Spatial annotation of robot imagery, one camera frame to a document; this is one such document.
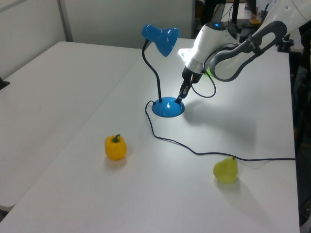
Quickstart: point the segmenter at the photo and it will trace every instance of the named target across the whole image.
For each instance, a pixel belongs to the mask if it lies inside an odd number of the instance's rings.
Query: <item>blue desk lamp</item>
[[[161,30],[147,24],[142,28],[141,34],[146,39],[142,48],[142,58],[156,76],[157,91],[159,95],[159,99],[152,105],[152,111],[160,117],[176,117],[184,112],[185,106],[182,102],[176,103],[176,98],[174,97],[161,97],[160,78],[156,70],[147,61],[145,57],[145,49],[149,41],[154,42],[159,52],[167,57],[173,50],[179,35],[179,30],[177,28],[166,28]]]
[[[9,82],[3,81],[2,78],[0,77],[0,90],[5,88],[9,84],[10,84]]]

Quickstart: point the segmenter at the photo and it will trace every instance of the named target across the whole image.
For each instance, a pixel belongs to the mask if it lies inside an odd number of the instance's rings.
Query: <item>lamp base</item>
[[[1,78],[0,78],[0,90],[5,88],[7,85],[9,85],[10,83],[7,82],[7,81],[3,81]]]
[[[152,105],[154,114],[160,117],[176,117],[182,114],[185,110],[184,103],[176,103],[174,97],[163,97],[162,102],[155,101]]]

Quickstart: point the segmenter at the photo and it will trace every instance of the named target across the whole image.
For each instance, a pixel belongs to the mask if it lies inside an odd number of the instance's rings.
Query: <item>pear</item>
[[[228,157],[215,164],[213,173],[218,181],[232,183],[238,176],[238,162],[235,157]]]

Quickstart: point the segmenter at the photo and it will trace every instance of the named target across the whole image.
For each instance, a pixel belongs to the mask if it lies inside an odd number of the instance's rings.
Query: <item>wall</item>
[[[57,0],[6,0],[1,7],[1,78],[66,40]]]
[[[142,48],[142,27],[177,27],[191,38],[194,0],[61,0],[74,42]]]

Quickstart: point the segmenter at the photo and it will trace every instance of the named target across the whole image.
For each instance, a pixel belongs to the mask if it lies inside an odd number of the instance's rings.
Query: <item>white table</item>
[[[184,64],[179,39],[162,57],[146,57],[159,72],[162,96],[177,96]],[[175,118],[148,112],[155,133],[199,152],[244,158],[294,157],[288,55],[273,47],[230,82],[216,81],[204,100],[190,91]],[[212,91],[202,78],[197,90]],[[196,156],[155,139],[144,113],[157,99],[156,79],[140,58],[75,137],[0,223],[0,232],[280,233],[299,232],[294,161],[239,162],[239,179],[218,183],[223,156]],[[104,139],[121,133],[126,160],[105,157]]]
[[[222,21],[224,21],[224,22],[228,21],[228,17],[229,17],[228,11],[229,11],[231,6],[232,6],[232,3],[226,3],[225,8],[224,8]],[[233,12],[233,8],[231,8],[230,19],[232,19],[232,12]],[[251,17],[251,12],[249,10],[245,10],[245,3],[239,3],[237,18],[250,18],[250,17]]]
[[[140,57],[140,50],[61,42],[0,91],[0,209],[9,211]]]

